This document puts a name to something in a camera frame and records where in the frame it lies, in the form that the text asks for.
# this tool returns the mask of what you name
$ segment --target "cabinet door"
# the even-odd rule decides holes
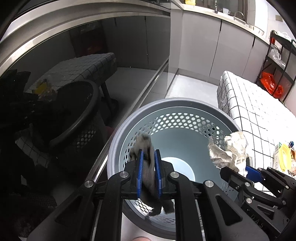
[[[189,11],[183,13],[179,68],[209,77],[221,20]]]
[[[251,49],[246,68],[244,69],[244,73],[242,74],[242,77],[244,79],[249,80],[252,83],[256,82],[257,76],[261,70],[267,51],[267,43],[263,42],[259,38],[256,38],[254,46]]]
[[[219,80],[225,70],[242,76],[253,40],[253,34],[236,25],[222,21],[210,77]]]
[[[158,70],[170,55],[170,18],[146,16],[148,68]]]
[[[108,49],[119,67],[148,69],[146,24],[144,16],[103,20]]]
[[[182,40],[183,11],[173,9],[170,12],[170,57],[168,60],[168,85],[169,88],[175,73],[179,68],[180,49]]]

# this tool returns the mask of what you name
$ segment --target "plastic bag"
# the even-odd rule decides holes
[[[274,81],[274,76],[270,73],[262,72],[262,78],[260,79],[261,83],[265,87],[268,93],[273,94],[276,88],[276,82]],[[284,89],[281,85],[278,85],[276,91],[273,94],[273,97],[276,99],[281,98],[283,95]]]
[[[51,102],[56,99],[58,89],[64,85],[61,83],[63,79],[64,76],[59,73],[48,74],[38,80],[32,93],[39,95],[40,100]]]
[[[279,32],[279,31],[277,31],[276,33],[277,33],[278,36],[281,36],[281,37],[283,37],[284,39],[287,39],[287,40],[290,41],[290,42],[292,41],[292,38],[288,35],[287,32],[282,32],[282,33],[281,33],[281,32]]]
[[[209,155],[213,164],[221,169],[229,167],[246,177],[246,160],[252,158],[249,154],[252,150],[248,146],[247,139],[241,131],[233,132],[229,136],[225,136],[225,151],[214,144],[213,138],[209,138]]]
[[[270,50],[268,56],[273,59],[282,69],[286,67],[286,63],[281,60],[281,55],[277,49]]]

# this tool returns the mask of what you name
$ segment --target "kitchen counter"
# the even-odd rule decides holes
[[[261,39],[262,41],[264,41],[266,44],[269,45],[269,40],[267,40],[266,38],[264,38],[260,34],[256,33],[256,31],[252,30],[251,28],[249,28],[249,27],[245,26],[244,24],[240,23],[239,21],[234,20],[233,16],[223,14],[222,12],[215,13],[215,11],[213,9],[209,9],[209,8],[205,8],[205,7],[183,4],[179,0],[172,0],[172,2],[176,6],[178,6],[180,9],[182,9],[184,11],[191,11],[191,12],[205,14],[205,15],[208,15],[208,16],[212,16],[212,17],[215,17],[215,18],[222,19],[222,20],[227,21],[227,22],[229,22],[231,24],[234,24],[234,25],[236,25],[236,26],[250,32],[251,34],[255,35],[256,37],[258,37],[259,39]]]

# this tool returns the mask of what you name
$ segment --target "basket rim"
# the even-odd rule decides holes
[[[216,111],[218,111],[220,114],[222,114],[225,118],[227,118],[239,131],[241,131],[241,129],[239,128],[239,126],[233,121],[233,119],[230,118],[230,116],[228,116],[225,112],[223,112],[222,110],[220,110],[219,108],[206,103],[204,101],[200,101],[200,100],[196,100],[196,99],[190,99],[190,98],[180,98],[180,97],[176,97],[176,98],[167,98],[167,99],[161,99],[161,100],[156,100],[153,101],[149,104],[146,104],[144,106],[142,106],[141,108],[139,108],[138,110],[136,110],[135,112],[133,112],[122,124],[121,126],[118,128],[116,134],[114,135],[113,141],[110,145],[110,149],[109,149],[109,153],[108,153],[108,160],[107,160],[107,176],[108,178],[110,178],[112,175],[115,174],[115,156],[116,156],[116,148],[118,147],[119,141],[121,139],[122,134],[124,133],[124,131],[126,130],[126,127],[128,126],[129,123],[131,123],[139,114],[143,113],[144,111],[162,104],[162,103],[166,103],[166,102],[179,102],[179,101],[183,101],[183,102],[194,102],[197,104],[203,104],[207,107],[213,108]]]

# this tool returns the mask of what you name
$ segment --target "laundry basket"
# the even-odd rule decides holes
[[[108,178],[124,170],[136,136],[145,133],[151,135],[154,148],[160,150],[162,160],[173,164],[175,171],[199,183],[212,180],[235,200],[238,192],[220,178],[207,145],[211,136],[223,149],[224,136],[238,130],[224,112],[198,100],[169,98],[152,102],[129,116],[116,132],[108,155]],[[174,239],[175,214],[162,211],[148,217],[150,211],[140,199],[123,203],[123,213],[138,227],[158,237]]]

